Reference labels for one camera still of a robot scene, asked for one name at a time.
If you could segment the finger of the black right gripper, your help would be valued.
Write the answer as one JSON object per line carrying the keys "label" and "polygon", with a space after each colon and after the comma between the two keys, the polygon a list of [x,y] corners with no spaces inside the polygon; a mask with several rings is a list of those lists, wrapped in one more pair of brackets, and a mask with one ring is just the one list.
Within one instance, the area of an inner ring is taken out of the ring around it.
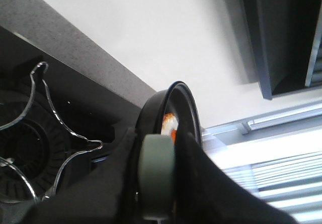
{"label": "finger of the black right gripper", "polygon": [[176,151],[177,223],[296,223],[236,184],[197,144],[178,135]]}

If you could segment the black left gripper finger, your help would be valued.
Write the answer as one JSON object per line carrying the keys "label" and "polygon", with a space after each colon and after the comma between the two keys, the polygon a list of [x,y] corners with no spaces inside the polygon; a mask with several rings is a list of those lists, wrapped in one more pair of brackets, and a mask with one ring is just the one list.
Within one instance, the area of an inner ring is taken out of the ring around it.
{"label": "black left gripper finger", "polygon": [[33,206],[23,223],[121,223],[135,186],[135,130],[125,131],[111,155],[85,178]]}

